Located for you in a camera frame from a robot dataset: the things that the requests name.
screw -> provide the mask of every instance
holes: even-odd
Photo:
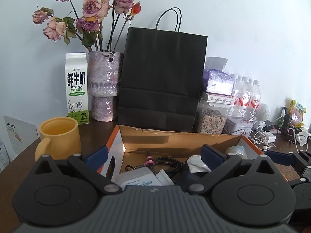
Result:
[[[193,192],[201,192],[204,190],[204,186],[201,184],[192,184],[190,185],[189,190]]]
[[[108,193],[114,193],[119,191],[120,187],[116,184],[108,184],[104,187],[104,190]]]

snack bag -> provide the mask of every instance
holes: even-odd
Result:
[[[304,124],[302,123],[302,120],[304,118],[304,113],[306,112],[307,112],[307,109],[304,106],[302,106],[295,100],[291,100],[290,115],[292,116],[291,123],[293,126],[297,128],[304,126]]]

water bottle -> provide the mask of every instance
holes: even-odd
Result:
[[[251,90],[249,88],[249,78],[243,76],[242,82],[239,86],[239,97],[238,97],[238,103],[236,107],[236,111],[234,116],[237,117],[246,117],[246,109],[249,104],[249,100],[251,97]]]
[[[254,80],[253,86],[251,87],[251,93],[252,96],[247,109],[247,119],[253,122],[261,99],[259,80]]]
[[[236,109],[236,104],[238,102],[238,94],[239,94],[239,85],[238,85],[238,76],[236,74],[230,74],[230,76],[234,79],[234,87],[232,90],[231,96],[234,97],[234,105],[231,107],[228,116],[234,116],[234,112]]]

vase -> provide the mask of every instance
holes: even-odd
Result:
[[[100,122],[110,122],[118,117],[118,97],[93,97],[91,117]]]
[[[88,62],[88,93],[93,96],[91,117],[109,122],[117,117],[123,53],[92,51]]]

yellow mug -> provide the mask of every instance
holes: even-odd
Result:
[[[41,142],[35,152],[37,161],[43,154],[53,159],[66,159],[74,153],[81,153],[78,122],[71,117],[55,117],[41,123]]]

